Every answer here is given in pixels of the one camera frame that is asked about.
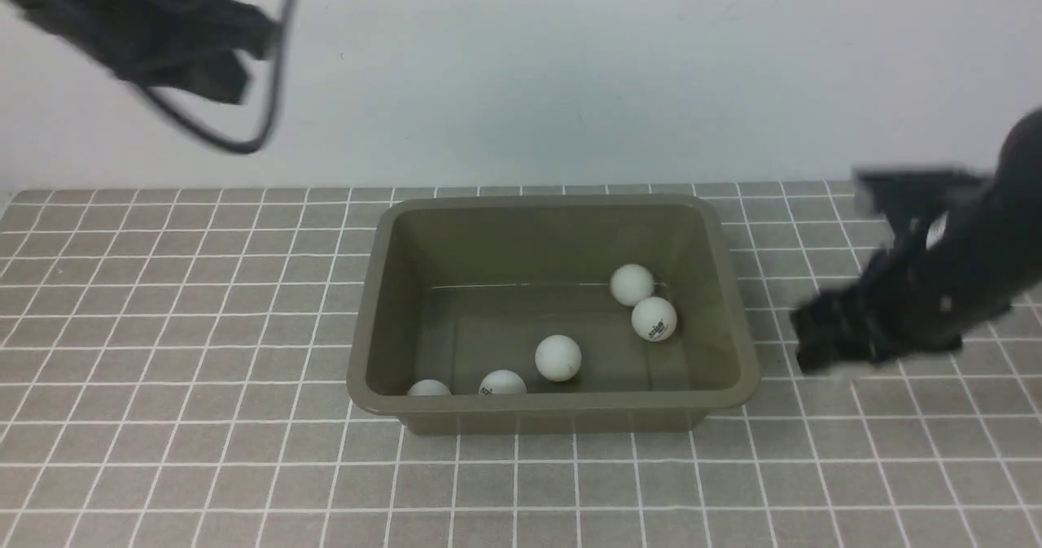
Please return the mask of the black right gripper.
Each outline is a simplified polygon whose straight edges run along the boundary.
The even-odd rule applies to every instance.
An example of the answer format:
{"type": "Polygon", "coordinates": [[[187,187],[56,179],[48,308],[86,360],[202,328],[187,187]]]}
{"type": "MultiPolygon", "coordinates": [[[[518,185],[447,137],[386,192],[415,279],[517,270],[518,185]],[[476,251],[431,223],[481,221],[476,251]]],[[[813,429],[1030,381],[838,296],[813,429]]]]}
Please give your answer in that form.
{"type": "Polygon", "coordinates": [[[878,252],[855,282],[827,288],[791,314],[807,376],[959,355],[979,325],[1010,312],[1014,290],[945,252],[878,252]]]}

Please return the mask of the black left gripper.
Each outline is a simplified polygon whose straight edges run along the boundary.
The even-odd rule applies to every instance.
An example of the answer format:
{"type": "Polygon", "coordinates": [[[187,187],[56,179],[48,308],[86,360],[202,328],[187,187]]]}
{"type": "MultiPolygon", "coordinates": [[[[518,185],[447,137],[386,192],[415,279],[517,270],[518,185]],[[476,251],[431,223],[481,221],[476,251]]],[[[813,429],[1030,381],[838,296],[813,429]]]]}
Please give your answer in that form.
{"type": "Polygon", "coordinates": [[[7,0],[41,31],[63,38],[116,77],[168,88],[223,105],[244,102],[246,52],[268,59],[282,26],[239,0],[64,0],[93,25],[72,24],[55,0],[7,0]]]}

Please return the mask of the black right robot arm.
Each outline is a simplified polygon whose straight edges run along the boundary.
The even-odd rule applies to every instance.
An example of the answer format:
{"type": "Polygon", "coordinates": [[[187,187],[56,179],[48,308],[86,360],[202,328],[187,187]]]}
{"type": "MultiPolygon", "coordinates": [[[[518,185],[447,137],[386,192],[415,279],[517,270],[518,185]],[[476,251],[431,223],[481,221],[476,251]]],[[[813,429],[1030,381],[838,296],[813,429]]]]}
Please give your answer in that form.
{"type": "Polygon", "coordinates": [[[857,170],[869,211],[886,219],[893,240],[855,281],[791,312],[801,373],[959,353],[964,337],[1040,283],[1040,182],[1039,109],[1004,136],[990,174],[857,170]]]}

